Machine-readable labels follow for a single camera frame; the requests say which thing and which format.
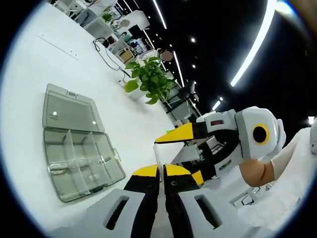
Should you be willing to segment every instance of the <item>office desk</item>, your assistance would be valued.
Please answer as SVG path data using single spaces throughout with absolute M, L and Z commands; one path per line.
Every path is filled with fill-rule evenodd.
M 0 102 L 3 166 L 26 211 L 47 231 L 80 219 L 87 207 L 114 188 L 124 188 L 135 170 L 155 164 L 154 140 L 174 128 L 159 103 L 147 105 L 146 98 L 135 102 L 125 95 L 118 83 L 123 73 L 105 64 L 93 39 L 46 3 L 21 32 L 4 72 Z M 117 67 L 104 50 L 101 54 Z M 106 133 L 122 159 L 125 180 L 82 200 L 59 200 L 43 149 L 42 113 L 48 83 L 95 100 Z M 182 147 L 182 143 L 160 147 L 162 162 L 171 162 Z

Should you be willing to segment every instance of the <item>cable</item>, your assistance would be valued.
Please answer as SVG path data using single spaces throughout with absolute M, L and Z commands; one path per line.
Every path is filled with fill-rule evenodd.
M 105 48 L 105 52 L 106 52 L 108 58 L 109 58 L 116 66 L 118 66 L 118 69 L 112 67 L 112 66 L 105 60 L 105 58 L 100 54 L 101 49 L 100 49 L 100 47 L 97 45 L 97 42 L 102 42 L 102 43 L 103 43 L 103 42 L 105 42 L 105 41 L 106 41 L 106 39 L 105 39 L 104 37 L 99 37 L 99 38 L 96 38 L 96 39 L 93 40 L 93 44 L 94 44 L 94 46 L 95 46 L 95 50 L 98 52 L 99 56 L 103 59 L 103 61 L 106 63 L 106 65 L 108 65 L 109 68 L 113 69 L 114 71 L 119 71 L 119 70 L 120 70 L 120 71 L 123 72 L 123 79 L 122 79 L 122 80 L 124 80 L 125 75 L 127 75 L 128 77 L 130 77 L 130 76 L 128 75 L 128 73 L 125 72 L 125 71 L 109 56 L 109 54 L 108 54 L 106 48 Z

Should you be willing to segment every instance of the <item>yellow circle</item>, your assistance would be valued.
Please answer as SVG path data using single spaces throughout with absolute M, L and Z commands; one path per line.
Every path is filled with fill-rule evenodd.
M 254 140 L 254 138 L 253 138 L 253 140 L 254 140 L 258 145 L 265 145 L 265 144 L 268 142 L 269 137 L 270 137 L 269 129 L 268 129 L 268 127 L 267 127 L 266 125 L 264 125 L 264 124 L 257 124 L 257 125 L 253 128 L 253 132 L 254 132 L 255 128 L 257 128 L 257 127 L 262 127 L 262 128 L 265 130 L 265 132 L 266 132 L 266 138 L 265 138 L 265 140 L 264 140 L 263 142 L 257 142 L 257 141 Z

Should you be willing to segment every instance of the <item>white pot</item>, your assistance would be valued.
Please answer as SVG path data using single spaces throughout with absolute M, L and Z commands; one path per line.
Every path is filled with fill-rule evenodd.
M 129 98 L 134 101 L 138 101 L 140 98 L 144 97 L 148 92 L 144 92 L 140 90 L 141 83 L 139 82 L 139 87 L 136 90 L 133 90 L 131 93 L 126 93 Z

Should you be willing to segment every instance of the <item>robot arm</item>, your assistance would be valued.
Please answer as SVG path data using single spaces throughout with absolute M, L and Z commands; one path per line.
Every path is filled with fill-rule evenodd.
M 209 113 L 158 138 L 156 143 L 174 143 L 214 136 L 223 148 L 197 164 L 191 172 L 201 170 L 204 180 L 228 173 L 247 159 L 277 153 L 285 143 L 284 130 L 267 109 L 251 107 L 240 112 L 229 110 Z

